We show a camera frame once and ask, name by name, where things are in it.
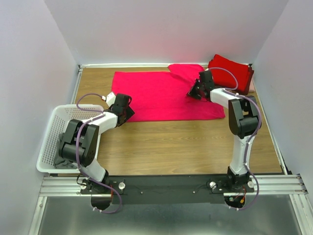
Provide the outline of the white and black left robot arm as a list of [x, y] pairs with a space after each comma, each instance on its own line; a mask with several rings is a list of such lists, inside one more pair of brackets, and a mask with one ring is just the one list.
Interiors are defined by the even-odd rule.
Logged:
[[126, 94], [109, 93], [107, 96], [93, 93], [108, 105], [108, 109], [76, 107], [84, 112], [95, 112], [96, 116], [86, 120], [71, 119], [60, 136], [58, 156], [77, 165], [77, 169], [88, 177], [97, 193], [104, 193], [109, 185], [109, 173], [96, 160], [98, 137], [104, 132], [119, 127], [134, 114], [130, 107], [132, 98]]

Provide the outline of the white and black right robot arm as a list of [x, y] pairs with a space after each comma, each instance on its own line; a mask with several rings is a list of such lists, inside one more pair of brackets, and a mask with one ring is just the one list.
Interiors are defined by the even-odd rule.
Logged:
[[262, 125], [261, 111], [254, 96], [234, 93], [231, 89], [217, 88], [212, 72], [199, 72], [188, 96], [219, 104], [228, 109], [228, 125], [234, 135], [233, 156], [223, 186], [235, 192], [249, 182], [249, 158], [253, 141]]

